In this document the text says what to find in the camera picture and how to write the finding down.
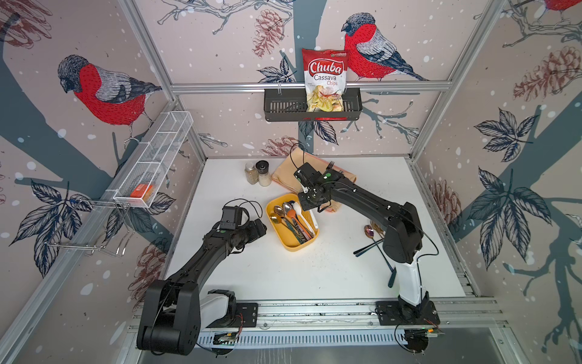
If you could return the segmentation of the glass spice jar black lid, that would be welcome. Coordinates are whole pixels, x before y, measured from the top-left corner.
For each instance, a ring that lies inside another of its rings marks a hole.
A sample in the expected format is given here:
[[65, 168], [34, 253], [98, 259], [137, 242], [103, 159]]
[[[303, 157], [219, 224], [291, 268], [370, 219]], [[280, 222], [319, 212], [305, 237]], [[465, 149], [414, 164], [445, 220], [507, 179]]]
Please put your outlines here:
[[259, 176], [259, 184], [262, 187], [267, 187], [271, 184], [271, 175], [269, 173], [269, 162], [267, 160], [260, 160], [256, 162], [256, 170]]

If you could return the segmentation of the yellow plastic storage box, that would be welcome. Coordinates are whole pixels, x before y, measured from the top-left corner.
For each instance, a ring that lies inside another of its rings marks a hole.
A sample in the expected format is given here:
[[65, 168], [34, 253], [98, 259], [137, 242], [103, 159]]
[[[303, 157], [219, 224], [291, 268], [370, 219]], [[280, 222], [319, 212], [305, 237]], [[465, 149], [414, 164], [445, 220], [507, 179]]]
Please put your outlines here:
[[318, 223], [311, 211], [305, 211], [296, 194], [286, 194], [268, 203], [265, 208], [283, 247], [296, 252], [315, 242]]

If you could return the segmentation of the aluminium frame rail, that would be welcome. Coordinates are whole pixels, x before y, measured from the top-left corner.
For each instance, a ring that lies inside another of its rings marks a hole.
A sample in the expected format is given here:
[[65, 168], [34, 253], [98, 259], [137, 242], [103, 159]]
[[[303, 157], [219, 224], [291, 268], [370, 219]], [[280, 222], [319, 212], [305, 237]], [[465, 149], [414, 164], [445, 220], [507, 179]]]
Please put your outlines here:
[[382, 327], [492, 328], [508, 322], [497, 301], [483, 297], [433, 298], [424, 318], [404, 319], [389, 299], [241, 300], [234, 327], [245, 331], [356, 330]]

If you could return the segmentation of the orange box on shelf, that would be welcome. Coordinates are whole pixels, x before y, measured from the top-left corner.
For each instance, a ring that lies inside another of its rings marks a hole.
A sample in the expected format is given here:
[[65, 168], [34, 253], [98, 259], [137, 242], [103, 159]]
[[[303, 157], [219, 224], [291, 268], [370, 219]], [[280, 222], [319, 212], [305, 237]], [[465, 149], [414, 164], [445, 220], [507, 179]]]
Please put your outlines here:
[[155, 187], [152, 184], [139, 184], [130, 193], [130, 198], [147, 201], [154, 191]]

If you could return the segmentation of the dark green handled spoon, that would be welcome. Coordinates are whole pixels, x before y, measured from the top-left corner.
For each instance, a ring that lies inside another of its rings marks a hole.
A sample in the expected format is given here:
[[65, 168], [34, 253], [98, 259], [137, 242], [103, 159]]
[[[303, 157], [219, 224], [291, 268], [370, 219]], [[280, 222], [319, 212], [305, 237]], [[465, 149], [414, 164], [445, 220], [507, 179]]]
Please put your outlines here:
[[395, 284], [395, 280], [396, 280], [396, 273], [397, 273], [397, 271], [396, 271], [396, 269], [394, 268], [394, 269], [391, 271], [390, 278], [389, 278], [389, 281], [388, 281], [388, 287], [389, 287], [389, 288], [393, 288], [393, 286], [394, 286], [394, 284]]

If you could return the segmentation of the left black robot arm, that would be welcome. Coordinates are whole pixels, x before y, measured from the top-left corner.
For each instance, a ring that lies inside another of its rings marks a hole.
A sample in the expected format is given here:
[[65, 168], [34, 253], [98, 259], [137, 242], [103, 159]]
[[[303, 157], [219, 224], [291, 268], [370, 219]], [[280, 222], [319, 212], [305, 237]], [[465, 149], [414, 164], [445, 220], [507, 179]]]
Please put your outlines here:
[[236, 322], [236, 296], [232, 291], [209, 292], [206, 303], [215, 308], [214, 313], [207, 309], [207, 315], [202, 314], [200, 291], [222, 261], [266, 235], [267, 227], [259, 218], [243, 221], [244, 216], [249, 216], [245, 208], [225, 206], [221, 220], [203, 237], [194, 256], [169, 278], [151, 283], [139, 323], [138, 349], [186, 356], [208, 325]]

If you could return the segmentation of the red cassava chips bag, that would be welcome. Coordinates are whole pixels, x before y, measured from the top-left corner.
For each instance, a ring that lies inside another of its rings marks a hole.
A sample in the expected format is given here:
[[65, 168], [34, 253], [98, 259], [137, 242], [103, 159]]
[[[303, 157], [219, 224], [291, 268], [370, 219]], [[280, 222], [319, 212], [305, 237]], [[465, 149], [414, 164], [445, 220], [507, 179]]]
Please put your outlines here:
[[303, 49], [302, 55], [307, 112], [343, 112], [347, 52]]

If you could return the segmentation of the black metal spoon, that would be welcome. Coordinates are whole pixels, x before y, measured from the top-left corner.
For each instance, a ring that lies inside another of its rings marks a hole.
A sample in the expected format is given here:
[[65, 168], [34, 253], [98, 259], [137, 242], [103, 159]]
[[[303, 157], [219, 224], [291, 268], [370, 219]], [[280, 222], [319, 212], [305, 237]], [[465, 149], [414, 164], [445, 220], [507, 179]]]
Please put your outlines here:
[[363, 247], [363, 248], [361, 248], [359, 250], [356, 250], [353, 253], [353, 255], [356, 256], [356, 257], [362, 256], [363, 254], [365, 254], [369, 250], [373, 249], [374, 247], [377, 247], [382, 242], [383, 242], [383, 240], [374, 241], [372, 244], [368, 244], [368, 246]]

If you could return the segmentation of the gold metal spoon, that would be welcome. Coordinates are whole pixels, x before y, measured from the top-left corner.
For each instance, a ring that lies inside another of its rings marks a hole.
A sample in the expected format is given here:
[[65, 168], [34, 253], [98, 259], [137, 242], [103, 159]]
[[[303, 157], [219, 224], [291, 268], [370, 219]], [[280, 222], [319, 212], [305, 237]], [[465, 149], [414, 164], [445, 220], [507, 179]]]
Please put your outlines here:
[[288, 232], [290, 232], [294, 236], [294, 238], [297, 240], [299, 244], [302, 243], [300, 236], [293, 230], [293, 228], [289, 227], [286, 223], [283, 223], [283, 220], [279, 215], [277, 215], [276, 213], [271, 213], [269, 217], [273, 223], [280, 224], [283, 228], [288, 230]]

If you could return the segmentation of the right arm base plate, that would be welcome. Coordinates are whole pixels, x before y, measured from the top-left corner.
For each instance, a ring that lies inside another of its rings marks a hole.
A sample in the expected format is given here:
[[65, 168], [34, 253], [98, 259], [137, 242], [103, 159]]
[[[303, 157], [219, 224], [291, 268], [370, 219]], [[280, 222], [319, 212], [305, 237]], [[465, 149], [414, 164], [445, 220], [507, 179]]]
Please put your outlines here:
[[427, 298], [418, 306], [412, 306], [400, 299], [377, 301], [374, 312], [381, 326], [438, 326], [441, 323], [435, 304]]

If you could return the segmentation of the rainbow iridescent spoon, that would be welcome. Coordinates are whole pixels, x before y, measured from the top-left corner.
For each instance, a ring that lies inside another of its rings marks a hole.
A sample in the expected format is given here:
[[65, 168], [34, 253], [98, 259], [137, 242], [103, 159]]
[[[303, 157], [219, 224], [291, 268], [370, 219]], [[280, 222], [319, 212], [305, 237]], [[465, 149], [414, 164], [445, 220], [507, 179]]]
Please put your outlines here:
[[381, 248], [379, 247], [379, 243], [374, 239], [374, 229], [371, 225], [367, 224], [364, 227], [364, 232], [365, 232], [365, 236], [369, 239], [371, 239], [374, 243], [374, 246], [377, 248], [377, 250], [380, 252], [380, 256], [383, 258], [383, 260], [386, 262], [386, 264], [388, 265], [390, 271], [392, 273], [395, 272], [394, 267], [392, 267], [392, 265], [390, 264], [390, 262], [388, 261], [388, 259], [386, 258], [386, 256], [384, 255], [383, 251], [381, 250]]

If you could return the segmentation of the purple metal spoon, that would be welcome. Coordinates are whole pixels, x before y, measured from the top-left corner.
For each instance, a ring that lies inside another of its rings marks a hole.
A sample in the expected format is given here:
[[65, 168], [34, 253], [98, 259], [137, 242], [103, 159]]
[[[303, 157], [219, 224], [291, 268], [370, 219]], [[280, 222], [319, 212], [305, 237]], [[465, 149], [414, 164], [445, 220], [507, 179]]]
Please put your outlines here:
[[286, 217], [289, 218], [294, 224], [295, 226], [298, 227], [298, 229], [302, 232], [302, 234], [304, 235], [305, 239], [307, 241], [309, 241], [311, 239], [311, 235], [309, 234], [309, 232], [306, 230], [306, 228], [299, 222], [297, 216], [296, 216], [296, 212], [293, 209], [292, 205], [288, 202], [285, 202], [283, 204], [283, 210], [286, 214]]

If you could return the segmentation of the white plastic spoon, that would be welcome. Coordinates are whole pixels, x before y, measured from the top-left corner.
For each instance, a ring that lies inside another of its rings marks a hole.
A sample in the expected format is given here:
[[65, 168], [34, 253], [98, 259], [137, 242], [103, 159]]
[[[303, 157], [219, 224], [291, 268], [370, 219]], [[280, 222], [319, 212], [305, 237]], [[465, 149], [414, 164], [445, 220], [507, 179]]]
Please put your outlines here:
[[300, 218], [300, 220], [307, 227], [307, 229], [311, 233], [311, 235], [314, 236], [315, 235], [315, 229], [312, 227], [312, 225], [309, 222], [309, 220], [303, 215], [303, 209], [300, 206], [300, 204], [298, 202], [293, 202], [292, 205], [293, 205], [293, 209], [296, 211], [296, 214], [298, 215], [298, 217]]

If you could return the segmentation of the orange plastic spoon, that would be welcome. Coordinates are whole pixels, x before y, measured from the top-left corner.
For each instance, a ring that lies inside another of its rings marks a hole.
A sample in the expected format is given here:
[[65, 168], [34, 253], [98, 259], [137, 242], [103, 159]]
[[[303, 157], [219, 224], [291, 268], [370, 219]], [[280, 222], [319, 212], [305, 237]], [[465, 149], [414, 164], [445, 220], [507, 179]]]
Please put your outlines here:
[[313, 238], [309, 230], [298, 220], [295, 211], [288, 211], [286, 216], [290, 218], [295, 224], [297, 224], [301, 232], [305, 235], [307, 241], [310, 241]]

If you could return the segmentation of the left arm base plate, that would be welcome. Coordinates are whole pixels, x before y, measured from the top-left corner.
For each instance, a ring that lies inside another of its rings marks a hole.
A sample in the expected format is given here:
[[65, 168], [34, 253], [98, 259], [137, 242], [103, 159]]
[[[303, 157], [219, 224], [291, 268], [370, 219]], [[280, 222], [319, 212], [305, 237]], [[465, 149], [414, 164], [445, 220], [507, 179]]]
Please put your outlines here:
[[222, 301], [202, 303], [201, 329], [254, 328], [257, 325], [258, 311], [257, 303], [236, 303], [234, 306]]

